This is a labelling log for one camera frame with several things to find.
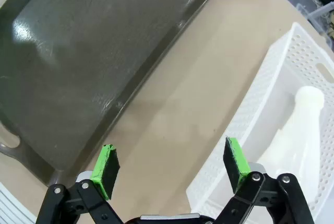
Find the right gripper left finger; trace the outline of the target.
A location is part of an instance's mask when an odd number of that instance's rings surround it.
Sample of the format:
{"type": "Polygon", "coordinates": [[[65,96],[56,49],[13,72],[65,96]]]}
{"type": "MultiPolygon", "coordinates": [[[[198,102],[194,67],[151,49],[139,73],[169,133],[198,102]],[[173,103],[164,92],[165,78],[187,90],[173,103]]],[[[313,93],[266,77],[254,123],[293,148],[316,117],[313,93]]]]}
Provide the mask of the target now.
{"type": "Polygon", "coordinates": [[[108,203],[119,169],[116,148],[104,145],[88,179],[69,188],[49,186],[36,223],[77,223],[83,214],[89,214],[94,223],[123,223],[108,203]]]}

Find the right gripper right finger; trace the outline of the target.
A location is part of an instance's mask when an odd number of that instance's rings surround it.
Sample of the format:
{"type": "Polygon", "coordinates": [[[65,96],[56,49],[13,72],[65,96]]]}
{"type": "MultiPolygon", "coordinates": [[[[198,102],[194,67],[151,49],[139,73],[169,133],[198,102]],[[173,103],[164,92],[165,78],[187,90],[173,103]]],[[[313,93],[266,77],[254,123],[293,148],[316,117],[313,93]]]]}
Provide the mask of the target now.
{"type": "Polygon", "coordinates": [[[236,138],[225,139],[223,162],[234,195],[215,223],[245,223],[255,206],[266,208],[273,223],[314,223],[295,175],[252,171],[236,138]]]}

